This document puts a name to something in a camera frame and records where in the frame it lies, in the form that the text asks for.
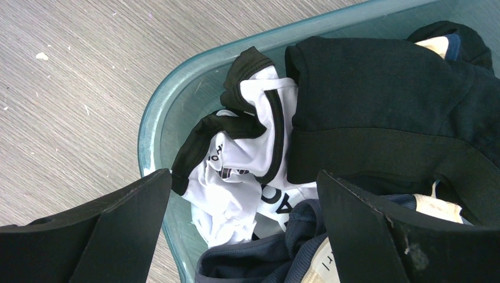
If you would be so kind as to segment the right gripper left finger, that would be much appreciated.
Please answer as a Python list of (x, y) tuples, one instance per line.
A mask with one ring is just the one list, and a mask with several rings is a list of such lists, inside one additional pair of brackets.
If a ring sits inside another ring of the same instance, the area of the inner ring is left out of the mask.
[(172, 177), (157, 170), (27, 225), (1, 227), (2, 282), (145, 282)]

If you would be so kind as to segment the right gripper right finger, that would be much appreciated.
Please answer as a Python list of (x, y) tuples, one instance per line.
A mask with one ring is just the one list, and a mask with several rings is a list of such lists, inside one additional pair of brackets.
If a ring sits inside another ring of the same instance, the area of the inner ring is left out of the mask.
[(498, 282), (499, 230), (438, 219), (327, 172), (320, 206), (341, 282)]

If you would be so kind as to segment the navy underwear cream waistband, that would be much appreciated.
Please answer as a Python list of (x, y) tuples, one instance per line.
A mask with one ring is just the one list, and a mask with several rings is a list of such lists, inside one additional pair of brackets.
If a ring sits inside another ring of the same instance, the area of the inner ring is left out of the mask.
[(464, 224), (460, 206), (427, 196), (376, 196), (341, 190), (300, 202), (287, 230), (256, 241), (216, 246), (198, 260), (196, 282), (303, 282), (308, 270), (321, 282), (407, 282), (382, 208), (413, 217)]

